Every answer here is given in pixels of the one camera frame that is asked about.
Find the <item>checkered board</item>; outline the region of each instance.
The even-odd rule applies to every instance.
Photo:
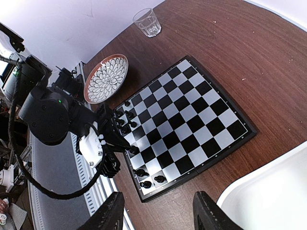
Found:
[[[147,202],[183,184],[208,169],[256,135],[248,118],[210,73],[191,57],[185,57],[130,99],[130,106],[117,110],[133,112],[137,126],[123,137],[140,149],[125,154],[142,202]],[[144,169],[146,176],[133,174]],[[162,175],[163,183],[154,177]],[[150,188],[140,182],[150,181]]]

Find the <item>clear drinking glass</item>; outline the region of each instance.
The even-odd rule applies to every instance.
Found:
[[[161,31],[161,25],[151,8],[141,10],[133,17],[133,22],[147,37],[154,37]]]

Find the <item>white wall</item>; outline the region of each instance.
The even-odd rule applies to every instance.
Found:
[[[0,22],[52,69],[88,62],[132,24],[135,13],[163,0],[0,0]]]
[[[245,0],[270,10],[307,31],[307,0]]]

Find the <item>wooden table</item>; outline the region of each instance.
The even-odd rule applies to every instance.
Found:
[[[123,156],[115,177],[137,230],[191,230],[192,199],[215,201],[233,181],[307,139],[307,34],[279,16],[240,0],[166,0],[155,8],[154,38],[131,25],[85,67],[122,53],[128,76],[108,102],[115,107],[185,55],[224,86],[259,129],[258,135],[196,178],[142,204]]]

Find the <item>chessboard frame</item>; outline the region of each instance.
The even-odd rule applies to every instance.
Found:
[[[194,59],[191,56],[185,56],[180,61],[172,65],[170,68],[168,68],[163,73],[159,74],[155,79],[150,81],[148,84],[144,85],[140,88],[137,92],[135,92],[132,96],[126,99],[126,101],[132,99],[135,95],[137,95],[139,92],[141,92],[144,88],[148,87],[152,82],[154,82],[159,77],[163,76],[165,73],[169,72],[172,68],[177,66],[180,62],[183,60],[187,60],[207,81],[208,83],[213,87],[214,90],[216,90],[220,97],[228,104],[228,106],[233,110],[236,111],[236,115],[238,119],[242,122],[242,124],[245,126],[245,128],[248,130],[248,133],[245,134],[241,139],[236,140],[233,145],[229,149],[223,149],[219,153],[215,155],[215,157],[211,157],[210,159],[206,160],[205,163],[191,169],[190,171],[186,172],[185,174],[181,175],[179,178],[177,178],[174,181],[170,181],[167,184],[163,185],[162,187],[159,187],[152,191],[149,194],[143,195],[141,193],[141,187],[139,185],[138,177],[133,173],[133,167],[130,162],[129,153],[126,152],[124,154],[125,161],[127,163],[130,175],[132,177],[132,180],[134,182],[135,187],[137,188],[138,195],[140,197],[140,200],[142,203],[148,202],[152,199],[155,199],[158,196],[161,196],[162,194],[184,184],[188,180],[192,179],[193,177],[199,175],[203,171],[207,170],[211,166],[215,165],[225,157],[227,157],[229,154],[236,151],[238,148],[243,146],[246,142],[251,140],[253,137],[257,134],[257,129],[255,128],[255,125],[250,120],[250,118],[243,112],[242,108],[235,102],[235,100],[227,93],[227,91],[222,87],[220,83],[218,83],[217,80],[213,77],[213,75],[206,70],[196,59]],[[119,104],[115,109],[120,108],[124,104]]]

